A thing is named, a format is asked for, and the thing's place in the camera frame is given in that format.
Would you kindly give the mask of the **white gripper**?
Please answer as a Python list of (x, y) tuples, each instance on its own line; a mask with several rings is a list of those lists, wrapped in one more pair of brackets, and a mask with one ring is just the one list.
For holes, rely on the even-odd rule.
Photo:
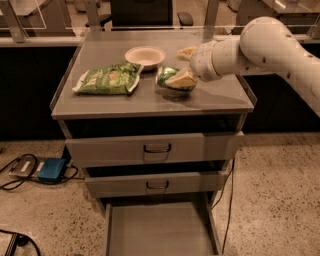
[(204, 82), (219, 80), (220, 76), (214, 69), (213, 49), (216, 41), (210, 41), (196, 46), (178, 50), (176, 57), (181, 61), (190, 61), (190, 69), (183, 68), (165, 81), (170, 88), (190, 88), (196, 85), (194, 75)]

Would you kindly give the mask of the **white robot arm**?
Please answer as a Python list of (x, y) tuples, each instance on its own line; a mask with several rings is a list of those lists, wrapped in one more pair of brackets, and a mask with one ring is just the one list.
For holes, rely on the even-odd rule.
[(230, 74), (274, 73), (320, 116), (320, 59), (305, 50), (277, 19), (256, 18), (236, 39), (187, 47), (177, 56), (189, 66), (165, 81), (172, 89), (193, 88), (198, 81), (210, 82)]

